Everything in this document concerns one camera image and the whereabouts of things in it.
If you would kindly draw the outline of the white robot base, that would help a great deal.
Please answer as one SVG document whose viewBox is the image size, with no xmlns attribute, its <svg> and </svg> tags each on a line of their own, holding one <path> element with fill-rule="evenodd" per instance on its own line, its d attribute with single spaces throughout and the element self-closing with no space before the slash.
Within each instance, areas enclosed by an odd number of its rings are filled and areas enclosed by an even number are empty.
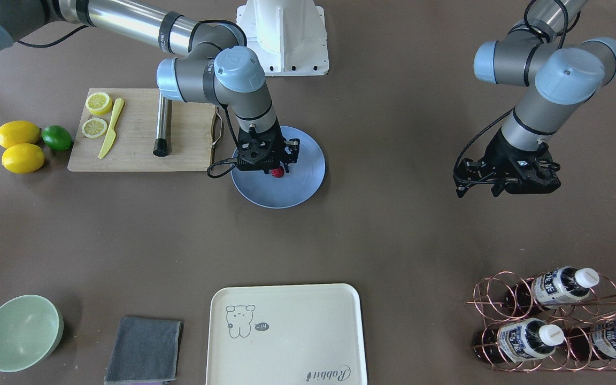
<svg viewBox="0 0 616 385">
<path fill-rule="evenodd" d="M 236 23 L 266 76 L 318 76 L 329 71 L 325 11 L 313 1 L 247 1 Z"/>
</svg>

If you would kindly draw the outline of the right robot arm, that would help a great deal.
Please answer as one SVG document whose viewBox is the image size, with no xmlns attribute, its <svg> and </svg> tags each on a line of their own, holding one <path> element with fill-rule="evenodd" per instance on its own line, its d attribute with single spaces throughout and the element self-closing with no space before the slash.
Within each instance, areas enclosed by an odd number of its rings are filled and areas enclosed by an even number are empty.
<svg viewBox="0 0 616 385">
<path fill-rule="evenodd" d="M 137 1 L 0 1 L 0 51 L 50 22 L 107 29 L 173 54 L 157 68 L 160 93 L 178 102 L 233 109 L 240 171 L 289 172 L 300 140 L 285 139 L 266 76 L 243 30 L 227 20 L 195 21 Z"/>
</svg>

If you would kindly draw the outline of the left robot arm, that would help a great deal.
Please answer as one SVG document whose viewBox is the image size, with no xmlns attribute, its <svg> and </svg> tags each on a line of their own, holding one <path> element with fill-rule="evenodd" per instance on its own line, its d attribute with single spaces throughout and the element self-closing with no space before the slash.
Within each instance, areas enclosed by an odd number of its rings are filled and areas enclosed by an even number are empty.
<svg viewBox="0 0 616 385">
<path fill-rule="evenodd" d="M 503 41 L 482 44 L 474 58 L 479 80 L 526 86 L 516 106 L 498 118 L 500 129 L 484 156 L 459 155 L 453 169 L 458 197 L 488 184 L 494 196 L 548 194 L 560 187 L 560 165 L 548 141 L 575 110 L 616 78 L 616 40 L 564 40 L 584 1 L 532 1 Z"/>
</svg>

